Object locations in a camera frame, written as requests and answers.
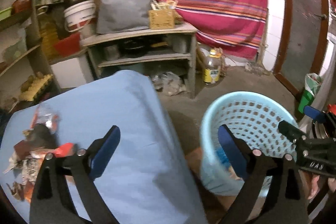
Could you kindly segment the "green plastic basin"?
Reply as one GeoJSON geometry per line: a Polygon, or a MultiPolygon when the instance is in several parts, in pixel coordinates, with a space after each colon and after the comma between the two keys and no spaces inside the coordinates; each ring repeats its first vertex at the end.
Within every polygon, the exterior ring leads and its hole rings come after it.
{"type": "Polygon", "coordinates": [[[0,20],[4,20],[6,18],[9,18],[12,13],[12,7],[8,7],[6,9],[3,9],[0,11],[0,20]]]}

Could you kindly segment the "grey wooden shelf cabinet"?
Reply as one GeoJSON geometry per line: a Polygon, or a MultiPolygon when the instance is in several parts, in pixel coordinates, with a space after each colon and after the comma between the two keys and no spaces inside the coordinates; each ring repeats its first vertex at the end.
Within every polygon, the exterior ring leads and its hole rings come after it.
{"type": "Polygon", "coordinates": [[[195,97],[197,29],[183,23],[171,30],[140,30],[87,38],[83,46],[98,79],[120,70],[132,70],[146,76],[173,72],[186,85],[191,98],[195,97]],[[138,58],[122,56],[118,45],[129,39],[143,38],[149,51],[138,58]]]}

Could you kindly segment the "blue plastic bag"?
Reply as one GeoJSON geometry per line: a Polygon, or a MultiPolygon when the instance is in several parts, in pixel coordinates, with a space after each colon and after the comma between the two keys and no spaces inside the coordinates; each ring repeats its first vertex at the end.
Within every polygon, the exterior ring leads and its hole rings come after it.
{"type": "Polygon", "coordinates": [[[226,170],[231,170],[232,165],[231,165],[227,155],[225,154],[225,152],[222,149],[217,149],[216,153],[217,153],[217,156],[219,158],[219,161],[220,161],[221,165],[224,166],[224,168],[226,170]]]}

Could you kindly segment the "orange snack wrapper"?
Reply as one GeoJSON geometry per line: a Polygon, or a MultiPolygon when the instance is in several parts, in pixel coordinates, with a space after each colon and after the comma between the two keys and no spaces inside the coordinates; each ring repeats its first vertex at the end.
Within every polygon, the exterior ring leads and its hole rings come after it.
{"type": "Polygon", "coordinates": [[[33,115],[30,127],[22,131],[24,139],[14,146],[9,164],[4,173],[17,170],[21,182],[8,185],[11,195],[18,201],[31,202],[39,170],[47,154],[55,157],[72,156],[76,151],[74,143],[58,144],[59,115],[50,107],[39,105],[33,115]]]}

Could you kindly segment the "cooking oil bottle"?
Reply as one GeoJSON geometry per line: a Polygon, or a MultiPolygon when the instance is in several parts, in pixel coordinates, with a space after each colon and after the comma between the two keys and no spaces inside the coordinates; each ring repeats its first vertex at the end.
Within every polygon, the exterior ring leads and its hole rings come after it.
{"type": "Polygon", "coordinates": [[[206,85],[214,85],[221,75],[221,54],[216,49],[211,49],[203,60],[203,82],[206,85]]]}

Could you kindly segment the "white cabinet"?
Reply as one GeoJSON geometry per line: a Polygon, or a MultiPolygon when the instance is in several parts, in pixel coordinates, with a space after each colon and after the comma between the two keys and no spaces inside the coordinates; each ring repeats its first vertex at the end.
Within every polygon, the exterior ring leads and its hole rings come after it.
{"type": "Polygon", "coordinates": [[[94,81],[86,55],[52,64],[51,69],[62,89],[76,88],[94,81]]]}

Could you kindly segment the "red plastic basin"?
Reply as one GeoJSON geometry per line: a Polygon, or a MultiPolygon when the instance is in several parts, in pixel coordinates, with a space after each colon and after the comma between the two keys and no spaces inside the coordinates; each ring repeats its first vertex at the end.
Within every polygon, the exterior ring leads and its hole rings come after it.
{"type": "Polygon", "coordinates": [[[59,40],[53,47],[61,57],[73,55],[80,51],[80,34],[73,33],[67,38],[59,40]]]}

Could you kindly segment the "wooden door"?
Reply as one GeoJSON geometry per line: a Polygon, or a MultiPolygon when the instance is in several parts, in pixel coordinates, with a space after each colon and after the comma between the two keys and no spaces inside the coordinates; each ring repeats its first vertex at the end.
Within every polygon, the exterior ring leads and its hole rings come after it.
{"type": "Polygon", "coordinates": [[[322,68],[328,24],[329,0],[285,0],[273,74],[295,97],[304,89],[305,76],[322,68]]]}

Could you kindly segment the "large yellow oil jug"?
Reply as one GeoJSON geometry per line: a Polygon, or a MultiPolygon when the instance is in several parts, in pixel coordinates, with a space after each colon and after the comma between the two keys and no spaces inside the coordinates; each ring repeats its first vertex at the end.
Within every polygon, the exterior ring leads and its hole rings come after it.
{"type": "Polygon", "coordinates": [[[58,56],[54,45],[59,41],[56,24],[46,13],[38,14],[39,32],[42,38],[41,48],[47,60],[53,60],[58,56]]]}

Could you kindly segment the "black wok pan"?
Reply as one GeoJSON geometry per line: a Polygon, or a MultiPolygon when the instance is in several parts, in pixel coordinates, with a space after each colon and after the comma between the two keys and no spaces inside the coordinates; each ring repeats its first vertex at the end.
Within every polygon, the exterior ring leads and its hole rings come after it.
{"type": "Polygon", "coordinates": [[[122,56],[138,58],[149,51],[149,45],[143,38],[129,39],[118,45],[118,50],[122,56]]]}

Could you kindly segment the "white plastic bucket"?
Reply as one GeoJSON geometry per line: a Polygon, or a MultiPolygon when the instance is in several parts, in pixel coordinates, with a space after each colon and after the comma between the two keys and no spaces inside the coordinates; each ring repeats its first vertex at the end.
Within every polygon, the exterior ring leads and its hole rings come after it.
{"type": "Polygon", "coordinates": [[[81,39],[96,35],[97,12],[94,0],[83,1],[64,10],[64,27],[79,32],[81,39]]]}

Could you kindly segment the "wooden wall shelf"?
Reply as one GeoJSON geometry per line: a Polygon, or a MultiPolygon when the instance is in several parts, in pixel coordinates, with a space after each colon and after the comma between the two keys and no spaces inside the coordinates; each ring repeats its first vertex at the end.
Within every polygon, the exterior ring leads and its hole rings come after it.
{"type": "Polygon", "coordinates": [[[36,0],[1,0],[1,99],[17,98],[21,85],[35,73],[50,75],[51,67],[42,51],[36,0]]]}

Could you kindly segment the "yellow egg tray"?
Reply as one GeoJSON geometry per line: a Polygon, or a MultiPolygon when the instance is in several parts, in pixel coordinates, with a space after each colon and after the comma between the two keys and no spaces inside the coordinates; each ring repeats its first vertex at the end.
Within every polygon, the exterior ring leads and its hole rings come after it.
{"type": "Polygon", "coordinates": [[[44,75],[42,72],[37,72],[30,75],[28,79],[21,84],[19,100],[33,102],[41,95],[50,85],[53,80],[53,74],[44,75]]]}

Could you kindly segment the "green bin with bag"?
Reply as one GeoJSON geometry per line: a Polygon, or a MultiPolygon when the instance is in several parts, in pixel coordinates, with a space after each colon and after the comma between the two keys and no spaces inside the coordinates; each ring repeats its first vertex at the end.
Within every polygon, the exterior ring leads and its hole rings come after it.
{"type": "Polygon", "coordinates": [[[299,102],[298,111],[303,114],[305,106],[310,106],[319,92],[323,79],[316,73],[308,73],[305,76],[305,86],[299,102]]]}

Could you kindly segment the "light blue table cloth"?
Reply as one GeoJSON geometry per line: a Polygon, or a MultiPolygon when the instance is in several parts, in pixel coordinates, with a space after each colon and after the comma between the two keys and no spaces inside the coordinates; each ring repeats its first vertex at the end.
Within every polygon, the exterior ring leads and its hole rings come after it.
{"type": "Polygon", "coordinates": [[[134,71],[72,89],[45,102],[60,115],[59,144],[72,156],[48,156],[31,202],[9,186],[14,146],[38,106],[14,113],[1,140],[1,200],[25,223],[206,223],[174,126],[151,80],[134,71]]]}

